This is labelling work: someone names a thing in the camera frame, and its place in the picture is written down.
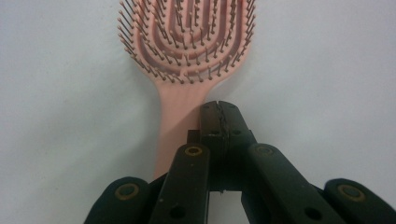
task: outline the hairbrush head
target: hairbrush head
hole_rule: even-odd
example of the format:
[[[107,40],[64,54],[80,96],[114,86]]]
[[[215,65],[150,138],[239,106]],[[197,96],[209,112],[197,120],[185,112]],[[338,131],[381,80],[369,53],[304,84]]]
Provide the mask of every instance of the hairbrush head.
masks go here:
[[[157,170],[164,173],[185,142],[187,130],[197,128],[197,106],[245,60],[255,26],[254,0],[125,0],[120,4],[121,42],[162,99],[158,162],[167,165]]]

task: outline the pink hairbrush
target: pink hairbrush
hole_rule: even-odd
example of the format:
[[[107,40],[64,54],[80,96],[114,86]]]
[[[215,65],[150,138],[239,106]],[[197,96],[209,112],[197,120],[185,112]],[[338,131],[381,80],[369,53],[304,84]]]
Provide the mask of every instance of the pink hairbrush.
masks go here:
[[[246,59],[254,0],[125,0],[118,26],[125,50],[157,87],[162,104],[155,177],[166,173],[199,105]]]

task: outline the black plastic part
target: black plastic part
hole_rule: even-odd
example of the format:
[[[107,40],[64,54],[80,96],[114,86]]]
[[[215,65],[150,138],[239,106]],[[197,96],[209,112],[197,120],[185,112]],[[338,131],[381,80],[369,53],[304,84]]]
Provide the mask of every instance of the black plastic part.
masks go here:
[[[134,177],[116,180],[93,205],[84,224],[140,224],[148,197],[146,181]]]
[[[256,143],[236,105],[213,101],[201,106],[201,144],[210,148],[210,190],[242,190],[244,157]]]
[[[345,223],[275,147],[255,144],[248,149],[252,184],[264,198],[275,223]]]
[[[164,174],[158,177],[156,180],[149,183],[149,196],[146,200],[146,206],[140,214],[139,220],[140,223],[148,223],[151,217],[152,210],[154,209],[154,205],[158,200],[158,196],[160,195],[161,188],[163,187],[163,182],[165,181],[167,174]]]
[[[209,160],[203,145],[187,144],[177,151],[149,223],[206,223]]]
[[[187,132],[187,143],[200,143],[200,131],[189,130]]]
[[[396,212],[363,185],[334,179],[326,183],[324,196],[348,223],[396,223]]]
[[[250,224],[270,223],[271,213],[261,195],[242,191],[241,203]]]

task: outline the white background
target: white background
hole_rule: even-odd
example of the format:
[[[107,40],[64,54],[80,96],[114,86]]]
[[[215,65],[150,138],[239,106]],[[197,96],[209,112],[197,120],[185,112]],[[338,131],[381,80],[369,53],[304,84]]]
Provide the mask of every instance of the white background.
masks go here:
[[[396,207],[396,3],[256,1],[253,48],[208,101],[239,106],[311,183]],[[154,86],[123,51],[117,0],[0,3],[0,223],[82,223],[127,175],[151,181]],[[209,223],[248,223],[212,194]]]

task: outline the bolt hole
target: bolt hole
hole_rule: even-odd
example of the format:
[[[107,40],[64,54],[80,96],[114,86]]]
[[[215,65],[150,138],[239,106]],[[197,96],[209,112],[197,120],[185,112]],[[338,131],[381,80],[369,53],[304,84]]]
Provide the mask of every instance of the bolt hole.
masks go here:
[[[181,219],[186,216],[186,210],[184,209],[184,207],[177,205],[171,209],[169,215],[171,216],[171,218]]]
[[[256,151],[259,153],[259,155],[263,156],[271,156],[274,154],[274,151],[269,147],[256,147]]]
[[[138,193],[139,193],[139,187],[133,183],[121,185],[115,191],[116,197],[122,201],[130,200]]]
[[[188,156],[198,156],[202,154],[202,149],[199,147],[188,147],[186,150],[184,150],[184,152]]]
[[[233,134],[239,135],[239,134],[241,134],[241,131],[239,131],[239,130],[233,130]]]
[[[356,187],[350,185],[340,185],[338,186],[338,191],[343,195],[345,198],[349,199],[353,202],[363,202],[366,200],[366,196],[364,195],[361,190],[357,189]]]
[[[305,208],[305,214],[309,218],[314,219],[314,220],[321,220],[321,218],[322,218],[321,213],[317,209],[311,208],[311,207]]]

